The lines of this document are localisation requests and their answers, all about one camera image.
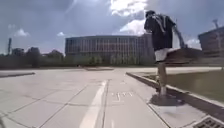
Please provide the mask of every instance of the hair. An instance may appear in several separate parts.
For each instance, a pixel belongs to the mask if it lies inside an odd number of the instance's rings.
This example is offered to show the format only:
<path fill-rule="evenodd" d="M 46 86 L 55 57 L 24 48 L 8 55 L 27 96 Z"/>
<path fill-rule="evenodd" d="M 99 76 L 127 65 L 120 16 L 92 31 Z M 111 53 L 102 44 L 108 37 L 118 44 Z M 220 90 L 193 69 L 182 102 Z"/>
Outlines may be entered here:
<path fill-rule="evenodd" d="M 154 15 L 154 14 L 156 14 L 155 11 L 149 10 L 149 11 L 146 12 L 145 17 L 148 17 L 149 15 Z"/>

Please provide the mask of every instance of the curb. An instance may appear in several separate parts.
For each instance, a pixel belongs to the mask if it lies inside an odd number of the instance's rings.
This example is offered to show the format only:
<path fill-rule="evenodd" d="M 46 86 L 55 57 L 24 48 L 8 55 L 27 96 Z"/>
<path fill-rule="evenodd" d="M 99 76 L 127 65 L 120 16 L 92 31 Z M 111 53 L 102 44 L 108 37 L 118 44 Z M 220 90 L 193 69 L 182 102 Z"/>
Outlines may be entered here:
<path fill-rule="evenodd" d="M 87 70 L 87 71 L 112 71 L 114 69 L 86 68 L 85 70 Z"/>
<path fill-rule="evenodd" d="M 27 76 L 27 75 L 34 75 L 35 73 L 18 73 L 18 74 L 8 74 L 8 75 L 0 75 L 0 78 L 7 78 L 7 77 L 17 77 L 17 76 Z"/>
<path fill-rule="evenodd" d="M 152 88 L 155 89 L 159 88 L 159 85 L 154 80 L 149 80 L 147 78 L 144 78 L 143 76 L 139 76 L 134 73 L 126 73 L 126 74 Z M 205 97 L 198 96 L 196 94 L 181 89 L 177 89 L 171 86 L 167 86 L 167 93 L 184 100 L 189 105 L 224 122 L 224 105 L 222 103 L 212 101 Z"/>

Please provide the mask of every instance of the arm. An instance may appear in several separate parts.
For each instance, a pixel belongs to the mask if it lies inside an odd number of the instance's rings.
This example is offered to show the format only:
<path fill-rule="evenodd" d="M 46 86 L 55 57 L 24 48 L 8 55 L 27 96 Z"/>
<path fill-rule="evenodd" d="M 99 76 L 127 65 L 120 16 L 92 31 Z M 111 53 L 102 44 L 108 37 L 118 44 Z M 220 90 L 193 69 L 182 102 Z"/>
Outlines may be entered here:
<path fill-rule="evenodd" d="M 144 29 L 146 31 L 146 33 L 151 33 L 152 32 L 152 23 L 150 23 L 150 19 L 146 19 L 145 20 L 145 24 L 144 24 Z"/>
<path fill-rule="evenodd" d="M 174 31 L 174 33 L 177 35 L 177 37 L 178 37 L 178 39 L 179 39 L 179 41 L 180 41 L 180 48 L 185 48 L 186 45 L 185 45 L 185 43 L 184 43 L 184 39 L 183 39 L 183 37 L 182 37 L 180 31 L 177 29 L 177 26 L 173 26 L 173 31 Z"/>

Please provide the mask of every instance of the large building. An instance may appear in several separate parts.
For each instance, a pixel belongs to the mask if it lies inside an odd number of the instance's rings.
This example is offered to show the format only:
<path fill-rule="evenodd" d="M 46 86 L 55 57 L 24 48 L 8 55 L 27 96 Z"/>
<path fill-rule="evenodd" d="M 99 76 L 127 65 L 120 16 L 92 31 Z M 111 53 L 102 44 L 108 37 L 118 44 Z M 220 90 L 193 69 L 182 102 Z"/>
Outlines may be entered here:
<path fill-rule="evenodd" d="M 224 27 L 200 34 L 199 40 L 205 57 L 224 55 Z"/>
<path fill-rule="evenodd" d="M 103 63 L 111 64 L 119 58 L 122 64 L 153 61 L 151 35 L 142 36 L 85 36 L 66 38 L 66 56 L 100 56 Z"/>

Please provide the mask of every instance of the sky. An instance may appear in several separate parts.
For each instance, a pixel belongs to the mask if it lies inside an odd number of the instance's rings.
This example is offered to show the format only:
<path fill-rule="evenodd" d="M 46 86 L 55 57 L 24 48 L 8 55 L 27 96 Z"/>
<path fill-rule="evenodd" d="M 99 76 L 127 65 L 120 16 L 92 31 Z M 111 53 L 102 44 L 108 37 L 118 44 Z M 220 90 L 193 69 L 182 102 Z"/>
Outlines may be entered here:
<path fill-rule="evenodd" d="M 224 23 L 224 0 L 0 0 L 0 53 L 12 47 L 64 52 L 65 38 L 88 35 L 141 35 L 144 13 L 169 15 L 185 42 L 200 48 L 198 34 Z M 174 38 L 174 47 L 178 41 Z"/>

